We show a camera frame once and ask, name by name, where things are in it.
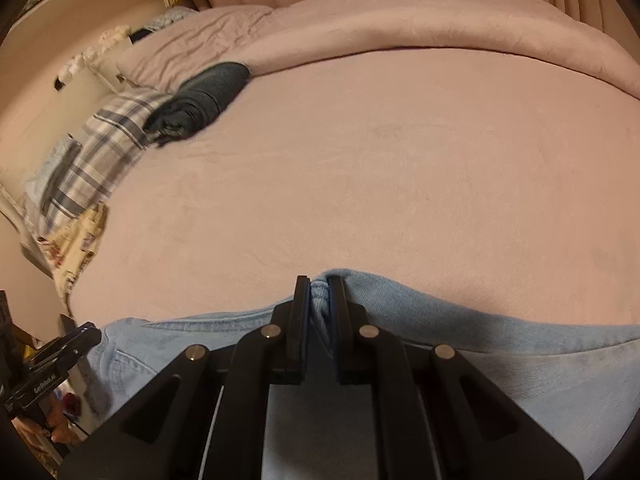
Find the light blue denim pants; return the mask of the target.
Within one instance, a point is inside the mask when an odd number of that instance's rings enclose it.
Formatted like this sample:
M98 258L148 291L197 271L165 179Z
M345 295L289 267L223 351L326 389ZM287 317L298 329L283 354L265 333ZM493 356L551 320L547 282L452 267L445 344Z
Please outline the light blue denim pants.
M449 344L526 411L592 474L639 408L639 330L634 325L534 323L488 314L388 278L346 270L347 296L408 344ZM331 367L330 290L311 284L311 342L300 386L271 390L262 472L268 479L372 479L367 390L337 385ZM110 418L190 344L216 350L270 320L269 309L151 322L124 318L88 354L86 398Z

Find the dark rolled clothing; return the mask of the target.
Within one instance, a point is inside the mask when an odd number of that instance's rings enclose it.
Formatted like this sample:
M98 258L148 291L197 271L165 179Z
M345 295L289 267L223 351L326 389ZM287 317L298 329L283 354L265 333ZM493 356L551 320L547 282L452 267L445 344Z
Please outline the dark rolled clothing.
M157 146L190 139L212 124L249 82L250 70L241 63L206 68L154 110L143 131Z

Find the yellow cartoon print cloth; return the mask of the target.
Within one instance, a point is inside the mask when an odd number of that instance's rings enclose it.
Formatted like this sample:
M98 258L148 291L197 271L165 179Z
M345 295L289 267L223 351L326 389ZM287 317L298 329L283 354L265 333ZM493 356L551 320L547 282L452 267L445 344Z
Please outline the yellow cartoon print cloth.
M38 238L58 298L67 309L70 309L70 295L80 274L100 248L107 217L107 204L99 202L66 226Z

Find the pink bed sheet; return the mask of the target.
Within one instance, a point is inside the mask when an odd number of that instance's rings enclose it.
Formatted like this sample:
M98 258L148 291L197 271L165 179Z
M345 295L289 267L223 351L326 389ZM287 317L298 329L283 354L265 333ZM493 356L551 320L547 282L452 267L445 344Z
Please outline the pink bed sheet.
M114 193L75 318L245 311L352 269L475 310L639 319L639 103L522 56L398 50L254 79Z

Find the pink pillow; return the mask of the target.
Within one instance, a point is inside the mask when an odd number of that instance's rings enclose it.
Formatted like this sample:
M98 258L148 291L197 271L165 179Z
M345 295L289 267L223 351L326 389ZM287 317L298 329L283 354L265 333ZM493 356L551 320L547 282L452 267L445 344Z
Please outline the pink pillow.
M269 6L222 6L192 13L136 42L116 66L134 86L174 92L207 67L233 58L272 12Z

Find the white plush toy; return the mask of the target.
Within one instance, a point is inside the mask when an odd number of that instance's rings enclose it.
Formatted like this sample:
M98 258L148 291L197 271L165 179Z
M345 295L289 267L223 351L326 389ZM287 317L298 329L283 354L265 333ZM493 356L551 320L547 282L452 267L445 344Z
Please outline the white plush toy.
M103 55L117 47L121 42L127 40L131 34L131 27L128 25L118 25L114 28L107 29L99 36L93 44L84 50L74 54L64 65L58 70L54 80L54 88L61 91L66 84L69 84L74 76L83 68L96 68L98 62Z

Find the pink folded duvet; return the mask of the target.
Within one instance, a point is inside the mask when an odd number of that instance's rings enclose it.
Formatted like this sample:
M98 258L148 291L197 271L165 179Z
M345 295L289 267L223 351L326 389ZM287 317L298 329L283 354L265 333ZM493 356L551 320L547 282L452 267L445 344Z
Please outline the pink folded duvet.
M261 18L228 57L265 75L397 48L521 55L639 94L623 47L540 0L305 0Z

